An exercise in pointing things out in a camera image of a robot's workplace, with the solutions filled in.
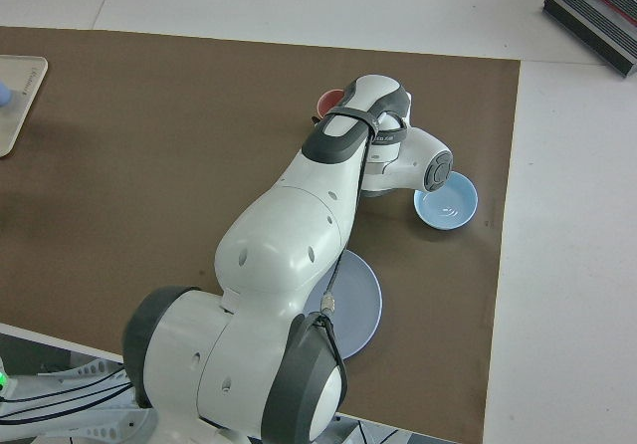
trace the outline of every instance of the brown table surface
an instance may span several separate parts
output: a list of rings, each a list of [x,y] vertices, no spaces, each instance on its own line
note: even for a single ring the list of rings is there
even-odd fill
[[[400,81],[480,203],[441,232],[410,191],[362,200],[349,248],[383,315],[347,361],[341,411],[481,441],[519,62],[27,28],[0,28],[0,54],[49,61],[0,159],[0,322],[116,353],[151,290],[220,292],[219,240],[289,164],[322,92]]]

